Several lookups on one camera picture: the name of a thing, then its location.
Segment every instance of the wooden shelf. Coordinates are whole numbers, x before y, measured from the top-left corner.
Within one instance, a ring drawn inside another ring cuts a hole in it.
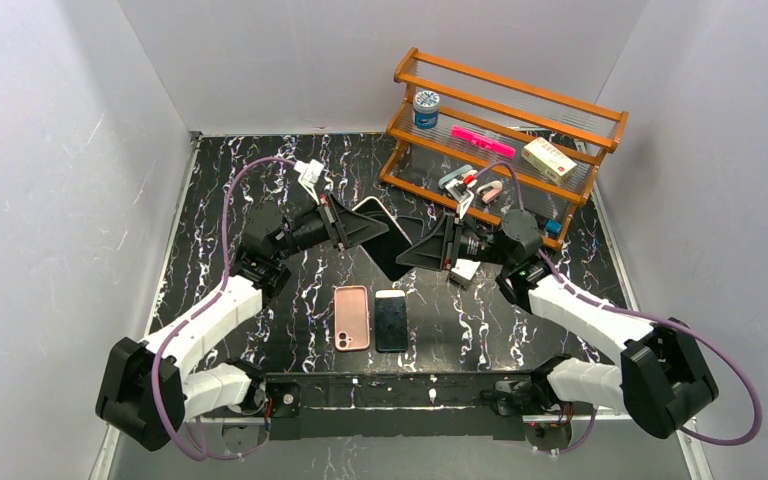
[[[399,147],[381,171],[381,180],[454,208],[454,200],[392,174],[408,145],[423,147],[477,167],[507,160],[514,168],[513,177],[521,184],[521,188],[540,192],[540,195],[530,195],[531,201],[526,202],[526,208],[562,224],[561,235],[557,240],[544,237],[544,243],[556,249],[563,244],[576,208],[584,205],[589,199],[596,173],[606,154],[615,151],[619,146],[628,121],[628,112],[610,110],[429,55],[416,48],[410,49],[399,62],[393,79],[405,84],[405,97],[387,126],[387,133],[399,140]],[[420,129],[413,123],[413,108],[410,102],[418,88],[432,90],[441,95],[443,106],[434,128]],[[499,118],[509,121],[500,123]],[[557,137],[550,136],[549,140],[576,162],[575,171],[563,183],[555,185],[519,156],[522,147],[534,140],[534,137],[502,123],[525,128],[543,128],[559,134]],[[456,139],[451,136],[451,129],[455,125],[510,145],[517,151],[517,155],[509,159]],[[565,137],[593,146],[598,153],[589,155],[553,141]],[[508,178],[512,177],[505,168],[497,167],[494,171]],[[547,214],[548,207],[539,204],[545,195],[563,200],[563,212],[554,208],[552,214]],[[500,222],[499,217],[476,209],[470,209],[469,213],[486,222]]]
[[[404,102],[390,122],[390,125],[387,128],[387,133],[400,140],[404,140],[405,142],[420,145],[480,168],[484,168],[500,160],[508,160],[513,165],[517,174],[517,180],[520,183],[540,189],[546,193],[551,193],[552,195],[556,195],[577,205],[584,205],[587,202],[587,195],[589,195],[589,191],[587,191],[588,178],[590,172],[596,168],[594,165],[573,159],[577,166],[572,175],[570,175],[570,178],[560,186],[554,185],[530,163],[518,156],[509,159],[505,156],[476,147],[468,141],[452,137],[452,126],[458,125],[480,135],[484,135],[485,137],[490,137],[510,145],[514,147],[517,152],[530,141],[523,141],[524,137],[534,138],[531,135],[515,132],[511,129],[504,129],[503,127],[498,127],[498,130],[508,130],[510,133],[499,134],[492,130],[481,128],[474,123],[469,123],[467,121],[469,118],[469,115],[444,107],[440,110],[437,126],[434,128],[422,129],[414,125],[413,108],[409,103]],[[494,171],[507,177],[511,176],[508,169],[503,167],[496,167]]]

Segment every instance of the pink highlighter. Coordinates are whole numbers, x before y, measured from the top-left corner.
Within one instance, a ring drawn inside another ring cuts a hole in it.
[[[452,136],[455,138],[460,138],[461,140],[466,140],[476,147],[490,150],[491,152],[504,155],[508,158],[514,158],[514,155],[516,154],[516,150],[510,145],[505,145],[502,142],[497,142],[492,138],[487,138],[484,135],[479,135],[475,132],[470,132],[469,130],[457,125],[452,127]]]

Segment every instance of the gray wall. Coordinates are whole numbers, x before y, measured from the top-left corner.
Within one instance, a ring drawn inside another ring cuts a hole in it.
[[[115,0],[0,1],[0,479],[86,478],[141,335],[188,134]]]
[[[748,370],[760,436],[708,447],[717,478],[768,478],[768,4],[652,0],[599,102],[631,112],[599,186],[643,309],[681,318]],[[703,432],[734,437],[750,403],[712,360]]]
[[[206,133],[382,131],[410,47],[595,100],[646,0],[119,0]]]

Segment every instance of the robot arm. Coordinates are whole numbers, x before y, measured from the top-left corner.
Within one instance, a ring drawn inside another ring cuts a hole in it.
[[[506,300],[563,326],[614,363],[550,359],[531,373],[528,385],[512,387],[520,405],[603,405],[628,413],[649,434],[667,438],[717,398],[717,385],[693,338],[610,311],[606,300],[555,278],[538,256],[542,244],[537,220],[522,210],[509,210],[498,228],[447,213],[397,262],[432,270],[448,270],[459,258],[499,264],[496,284]]]
[[[202,300],[140,342],[129,338],[118,342],[108,358],[96,414],[150,451],[169,441],[151,394],[149,372],[161,344],[184,322],[169,340],[159,369],[160,396],[174,428],[223,406],[256,408],[254,393],[264,382],[257,366],[236,361],[192,373],[198,362],[278,295],[289,278],[283,259],[323,242],[349,248],[387,228],[347,210],[332,195],[318,199],[292,222],[272,204],[252,209],[222,295],[209,309],[204,310],[208,300]],[[564,326],[615,364],[590,364],[565,356],[550,359],[530,373],[529,381],[511,388],[519,404],[544,409],[573,401],[604,405],[628,412],[648,433],[666,438],[717,397],[695,340],[600,308],[606,303],[586,292],[570,293],[537,256],[541,246],[537,221],[528,212],[511,209],[498,228],[445,214],[397,261],[431,270],[448,270],[458,258],[499,264],[496,283],[505,299]],[[198,319],[189,322],[201,310]]]
[[[217,287],[174,322],[141,341],[126,337],[114,345],[96,415],[150,451],[169,441],[151,393],[149,372],[161,344],[182,323],[185,325],[163,351],[159,370],[160,396],[175,429],[222,406],[251,408],[254,391],[262,383],[257,366],[238,361],[192,373],[198,362],[281,292],[290,276],[281,260],[329,241],[340,250],[350,248],[387,229],[385,223],[347,210],[330,194],[293,222],[274,204],[252,209],[224,290]],[[206,308],[208,303],[212,303],[210,308]],[[190,321],[202,310],[197,320]]]

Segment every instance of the black smartphone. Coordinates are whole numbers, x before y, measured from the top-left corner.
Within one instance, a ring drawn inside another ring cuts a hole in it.
[[[372,240],[363,242],[363,247],[369,258],[378,265],[390,281],[395,282],[410,272],[413,267],[399,265],[396,257],[411,247],[410,239],[396,220],[384,209],[381,201],[375,197],[366,197],[353,208],[355,212],[366,215],[373,220],[384,222],[390,230]]]
[[[411,243],[416,243],[422,240],[425,236],[425,222],[421,218],[399,216],[396,219],[402,230],[408,235],[408,239]]]
[[[408,349],[408,306],[405,292],[375,292],[375,349],[381,353],[398,353]]]

